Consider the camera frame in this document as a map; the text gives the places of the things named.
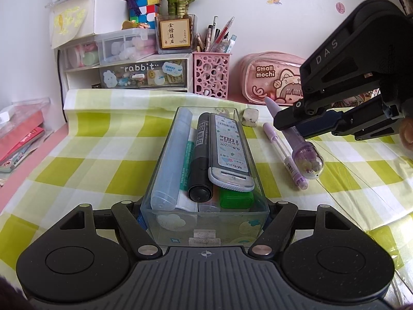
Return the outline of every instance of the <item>pen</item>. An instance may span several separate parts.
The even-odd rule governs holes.
[[[201,35],[199,33],[197,33],[197,42],[198,42],[199,47],[201,48],[201,51],[203,51],[204,50],[204,43],[203,43],[203,41],[201,39]]]
[[[221,30],[219,30],[219,29],[217,29],[217,30],[215,31],[215,38],[213,39],[214,42],[216,41],[216,39],[217,39],[217,37],[218,37],[218,35],[219,35],[220,32],[221,32]]]
[[[216,29],[216,23],[217,22],[218,22],[218,16],[214,16],[213,24],[212,24],[212,32],[211,32],[211,41],[212,41],[212,43],[215,41],[215,29]]]
[[[220,32],[218,38],[216,39],[215,43],[213,44],[213,46],[211,47],[211,51],[214,52],[214,50],[216,50],[216,48],[218,47],[218,45],[222,42],[222,40],[224,39],[224,34],[226,34],[229,30],[229,28],[232,26],[232,23],[234,21],[234,16],[231,17],[231,19],[228,21],[228,23],[225,25],[225,27],[223,28],[223,30]]]
[[[283,141],[278,137],[271,123],[266,122],[263,124],[262,128],[266,133],[268,139],[271,143],[274,143],[277,147],[275,148],[278,152],[278,155],[281,157],[281,160],[284,162],[284,165],[296,186],[301,190],[306,190],[308,188],[308,181],[300,174],[297,166],[295,165],[292,157],[287,153],[286,146]]]
[[[188,197],[197,203],[205,203],[212,197],[212,183],[208,178],[209,162],[209,113],[198,119],[197,136],[192,153],[188,178]]]
[[[209,51],[209,48],[211,47],[211,34],[212,34],[212,26],[208,26],[208,31],[206,33],[206,38],[205,38],[205,52]]]
[[[269,97],[264,98],[271,116],[274,118],[281,108]],[[292,159],[307,179],[316,179],[324,168],[324,160],[311,142],[305,141],[295,127],[281,131],[292,148]]]
[[[237,39],[237,36],[232,35],[231,39],[229,40],[228,46],[226,47],[225,53],[230,53],[232,48],[234,47],[235,41]]]

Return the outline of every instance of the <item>black cable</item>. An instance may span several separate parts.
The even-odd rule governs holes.
[[[67,122],[67,117],[65,114],[65,102],[63,101],[63,84],[61,83],[61,74],[60,74],[60,50],[57,49],[57,58],[56,58],[56,64],[57,64],[57,76],[59,77],[59,84],[60,84],[60,101],[61,101],[61,111],[63,113],[63,117],[65,118],[65,122]]]

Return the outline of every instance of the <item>black circular pad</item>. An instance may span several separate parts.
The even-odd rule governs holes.
[[[126,251],[96,233],[43,234],[19,257],[16,273],[26,295],[53,303],[78,303],[116,288],[129,271]]]
[[[328,234],[301,239],[286,249],[281,267],[292,284],[316,299],[335,303],[381,296],[394,276],[391,257],[360,230],[328,230]]]
[[[93,253],[83,247],[62,247],[51,252],[46,258],[50,270],[59,274],[80,273],[94,261]]]
[[[366,264],[363,254],[355,249],[343,246],[321,250],[317,254],[317,261],[321,267],[338,274],[356,273]]]

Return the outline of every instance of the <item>white storage box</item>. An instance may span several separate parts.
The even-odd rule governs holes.
[[[58,0],[51,10],[51,44],[55,49],[71,40],[122,28],[129,19],[125,0]]]
[[[95,36],[100,65],[137,61],[156,52],[154,29],[126,29]]]
[[[98,46],[94,36],[70,41],[60,49],[65,71],[90,68],[99,64]]]

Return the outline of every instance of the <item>plastic storage drawer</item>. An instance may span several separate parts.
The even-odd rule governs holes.
[[[92,67],[99,64],[98,46],[94,36],[70,41],[60,47],[66,71]]]
[[[137,61],[156,52],[156,31],[153,29],[126,29],[96,35],[100,65]]]

